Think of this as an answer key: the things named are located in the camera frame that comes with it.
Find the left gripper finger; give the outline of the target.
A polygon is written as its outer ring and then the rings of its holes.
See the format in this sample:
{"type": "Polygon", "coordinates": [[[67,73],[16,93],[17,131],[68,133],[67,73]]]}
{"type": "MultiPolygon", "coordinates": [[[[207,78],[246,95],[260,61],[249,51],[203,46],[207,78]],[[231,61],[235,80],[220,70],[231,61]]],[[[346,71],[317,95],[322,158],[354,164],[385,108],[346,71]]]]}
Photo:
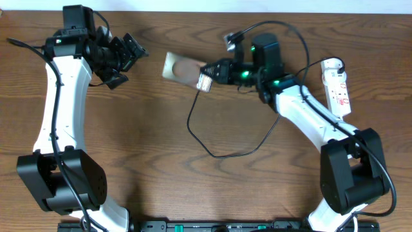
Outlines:
{"type": "Polygon", "coordinates": [[[130,53],[130,58],[127,58],[127,61],[123,67],[123,71],[128,72],[138,59],[148,57],[149,52],[129,33],[125,34],[123,40],[130,53]]]}
{"type": "Polygon", "coordinates": [[[110,90],[114,90],[129,79],[113,68],[103,68],[96,71],[97,77],[102,81],[100,85],[107,85],[110,90]]]}

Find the Galaxy smartphone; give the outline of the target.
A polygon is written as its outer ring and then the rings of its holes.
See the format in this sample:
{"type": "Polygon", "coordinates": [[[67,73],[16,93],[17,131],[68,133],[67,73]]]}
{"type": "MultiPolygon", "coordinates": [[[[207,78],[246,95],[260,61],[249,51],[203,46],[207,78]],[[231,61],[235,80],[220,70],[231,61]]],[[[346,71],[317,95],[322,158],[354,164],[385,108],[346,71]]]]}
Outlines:
{"type": "Polygon", "coordinates": [[[206,64],[176,53],[167,52],[162,77],[195,90],[209,93],[213,80],[200,71],[200,68],[206,64]]]}

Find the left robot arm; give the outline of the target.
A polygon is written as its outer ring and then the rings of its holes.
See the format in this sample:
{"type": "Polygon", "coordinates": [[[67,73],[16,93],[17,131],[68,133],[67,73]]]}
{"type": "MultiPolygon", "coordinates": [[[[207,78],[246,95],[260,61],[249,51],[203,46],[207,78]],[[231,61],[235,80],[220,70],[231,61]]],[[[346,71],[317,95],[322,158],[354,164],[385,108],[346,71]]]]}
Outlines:
{"type": "Polygon", "coordinates": [[[17,159],[17,173],[43,211],[77,218],[78,231],[137,231],[88,155],[84,118],[92,77],[115,89],[148,52],[131,35],[114,37],[108,24],[96,26],[91,8],[64,6],[62,15],[63,28],[34,49],[46,64],[46,102],[33,152],[17,159]]]}

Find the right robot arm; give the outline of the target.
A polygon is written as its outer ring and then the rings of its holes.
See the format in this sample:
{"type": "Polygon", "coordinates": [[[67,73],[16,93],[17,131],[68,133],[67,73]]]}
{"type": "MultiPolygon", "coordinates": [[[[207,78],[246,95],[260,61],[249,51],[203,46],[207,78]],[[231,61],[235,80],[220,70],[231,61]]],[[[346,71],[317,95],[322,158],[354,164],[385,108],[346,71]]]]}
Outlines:
{"type": "Polygon", "coordinates": [[[376,131],[358,130],[332,114],[293,74],[285,73],[274,34],[252,40],[252,62],[243,60],[239,33],[225,38],[234,58],[202,66],[219,84],[255,86],[261,101],[297,126],[321,154],[323,199],[307,218],[314,231],[341,231],[386,193],[394,193],[376,131]]]}

